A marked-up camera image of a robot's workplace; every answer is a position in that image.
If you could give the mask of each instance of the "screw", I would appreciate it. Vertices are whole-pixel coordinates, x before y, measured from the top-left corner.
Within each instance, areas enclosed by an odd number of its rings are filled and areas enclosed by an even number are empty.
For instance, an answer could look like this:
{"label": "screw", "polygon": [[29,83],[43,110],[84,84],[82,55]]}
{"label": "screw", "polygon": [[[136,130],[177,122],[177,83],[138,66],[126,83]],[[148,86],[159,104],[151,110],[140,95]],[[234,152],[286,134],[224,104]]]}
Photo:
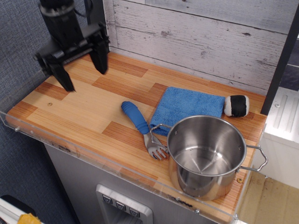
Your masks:
{"label": "screw", "polygon": [[237,178],[237,182],[238,183],[243,183],[243,179],[239,177],[239,178]]}

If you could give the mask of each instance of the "wooden countertop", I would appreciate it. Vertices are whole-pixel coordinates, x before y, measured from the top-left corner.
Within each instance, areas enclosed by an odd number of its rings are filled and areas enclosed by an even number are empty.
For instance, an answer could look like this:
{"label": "wooden countertop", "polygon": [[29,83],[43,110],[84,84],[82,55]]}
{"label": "wooden countertop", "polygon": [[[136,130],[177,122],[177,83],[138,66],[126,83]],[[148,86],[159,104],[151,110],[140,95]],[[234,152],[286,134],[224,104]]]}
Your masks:
{"label": "wooden countertop", "polygon": [[[168,161],[152,159],[143,136],[121,110],[123,101],[137,105],[148,123],[164,91],[169,86],[205,92],[218,96],[247,95],[249,114],[242,118],[222,115],[236,126],[246,143],[257,145],[266,116],[261,115],[265,97],[199,77],[162,68],[132,58],[109,53],[109,70],[100,74],[89,56],[68,65],[76,92],[66,92],[54,78],[48,78],[19,104],[12,108],[7,121],[23,132],[99,166],[190,209],[220,220],[218,208],[234,215],[247,171],[237,173],[231,191],[214,201],[200,203],[173,189],[168,176]],[[166,137],[157,136],[166,144]],[[250,166],[254,150],[248,148],[243,166]]]}

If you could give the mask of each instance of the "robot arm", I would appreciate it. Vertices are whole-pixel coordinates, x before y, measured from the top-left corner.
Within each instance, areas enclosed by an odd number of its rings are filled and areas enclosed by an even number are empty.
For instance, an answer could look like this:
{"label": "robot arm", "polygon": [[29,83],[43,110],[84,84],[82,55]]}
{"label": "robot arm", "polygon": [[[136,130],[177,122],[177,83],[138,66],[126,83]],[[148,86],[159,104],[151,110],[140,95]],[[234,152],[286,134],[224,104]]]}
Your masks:
{"label": "robot arm", "polygon": [[65,90],[74,91],[63,65],[90,54],[95,68],[104,74],[109,43],[105,25],[94,23],[81,29],[73,0],[40,0],[40,3],[40,11],[51,35],[48,44],[35,54],[43,72],[54,75]]}

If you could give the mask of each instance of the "pot rim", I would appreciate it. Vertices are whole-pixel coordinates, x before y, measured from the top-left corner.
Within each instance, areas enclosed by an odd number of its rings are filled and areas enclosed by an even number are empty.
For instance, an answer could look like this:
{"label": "pot rim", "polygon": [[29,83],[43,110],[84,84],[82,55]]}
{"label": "pot rim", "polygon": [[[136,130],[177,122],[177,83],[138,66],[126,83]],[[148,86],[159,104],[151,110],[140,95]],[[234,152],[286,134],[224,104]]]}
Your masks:
{"label": "pot rim", "polygon": [[[217,119],[217,120],[220,120],[221,122],[224,122],[226,123],[227,125],[231,126],[241,137],[242,139],[242,142],[243,142],[243,146],[244,146],[244,154],[243,154],[243,157],[241,158],[239,164],[237,166],[235,166],[234,168],[232,168],[230,171],[226,172],[226,173],[223,173],[223,174],[214,174],[214,175],[210,175],[210,174],[200,174],[198,172],[194,172],[190,169],[187,169],[185,168],[184,166],[182,166],[177,160],[174,159],[172,153],[171,153],[171,149],[169,148],[169,135],[170,133],[173,131],[173,129],[178,125],[180,124],[181,122],[183,122],[184,120],[187,120],[187,119],[191,119],[191,118],[194,118],[194,117],[205,117],[205,118],[213,118],[213,119]],[[194,115],[194,116],[190,116],[190,117],[186,117],[184,119],[181,119],[180,121],[178,121],[176,124],[174,124],[170,131],[168,132],[168,135],[167,135],[167,146],[168,146],[168,152],[171,156],[171,158],[176,162],[177,165],[179,165],[181,168],[187,170],[188,172],[191,172],[193,174],[196,174],[196,175],[200,175],[200,176],[209,176],[209,177],[216,177],[216,176],[223,176],[223,175],[227,175],[227,174],[230,174],[236,170],[239,169],[239,167],[242,165],[242,163],[244,162],[245,160],[245,157],[246,157],[246,154],[247,154],[247,145],[246,145],[246,142],[245,142],[245,139],[243,137],[243,135],[241,134],[241,132],[234,126],[232,125],[231,123],[229,123],[228,121],[222,119],[222,118],[218,118],[218,117],[214,117],[214,116],[210,116],[210,115]]]}

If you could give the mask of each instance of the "yellow object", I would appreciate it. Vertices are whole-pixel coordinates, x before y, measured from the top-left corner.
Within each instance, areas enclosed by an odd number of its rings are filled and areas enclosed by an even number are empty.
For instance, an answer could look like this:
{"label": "yellow object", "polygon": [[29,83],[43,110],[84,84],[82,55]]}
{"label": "yellow object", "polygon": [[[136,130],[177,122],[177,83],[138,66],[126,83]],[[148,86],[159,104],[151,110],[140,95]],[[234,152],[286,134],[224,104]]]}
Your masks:
{"label": "yellow object", "polygon": [[21,215],[17,224],[41,224],[41,221],[29,213]]}

